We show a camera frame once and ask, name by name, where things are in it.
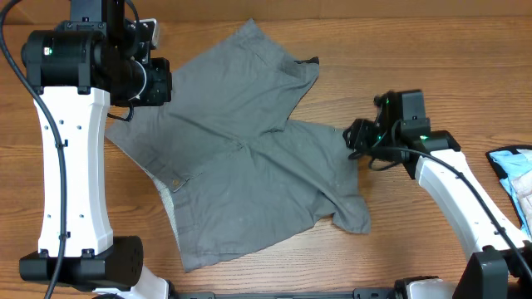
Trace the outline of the grey shorts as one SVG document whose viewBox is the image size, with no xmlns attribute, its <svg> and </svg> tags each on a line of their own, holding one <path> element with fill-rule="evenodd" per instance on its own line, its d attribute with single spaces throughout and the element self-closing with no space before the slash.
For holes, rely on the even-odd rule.
<svg viewBox="0 0 532 299">
<path fill-rule="evenodd" d="M 325 216 L 368 233 L 340 129 L 292 120 L 319 60 L 299 60 L 253 21 L 174 71 L 171 100 L 106 137 L 153 180 L 190 272 L 291 238 Z"/>
</svg>

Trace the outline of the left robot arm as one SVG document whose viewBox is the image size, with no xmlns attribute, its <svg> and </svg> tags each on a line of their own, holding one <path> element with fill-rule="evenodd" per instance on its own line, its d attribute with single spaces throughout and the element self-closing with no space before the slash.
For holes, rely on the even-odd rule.
<svg viewBox="0 0 532 299">
<path fill-rule="evenodd" d="M 106 209 L 104 133 L 112 106 L 170 101 L 170 64 L 154 58 L 158 24 L 128 20 L 130 1 L 74 1 L 68 20 L 32 32 L 22 82 L 42 131 L 44 215 L 21 278 L 99 298 L 172 298 L 173 285 L 144 264 L 137 236 L 117 237 Z"/>
</svg>

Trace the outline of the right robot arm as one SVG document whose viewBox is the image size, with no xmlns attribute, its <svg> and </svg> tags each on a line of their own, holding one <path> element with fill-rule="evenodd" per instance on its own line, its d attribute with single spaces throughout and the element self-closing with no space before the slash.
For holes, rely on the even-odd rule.
<svg viewBox="0 0 532 299">
<path fill-rule="evenodd" d="M 433 130 L 422 91 L 388 91 L 373 100 L 375 120 L 343 131 L 351 159 L 403 165 L 436 202 L 467 259 L 458 283 L 437 276 L 403 278 L 389 298 L 529 298 L 531 240 L 500 211 L 475 178 L 456 139 Z"/>
</svg>

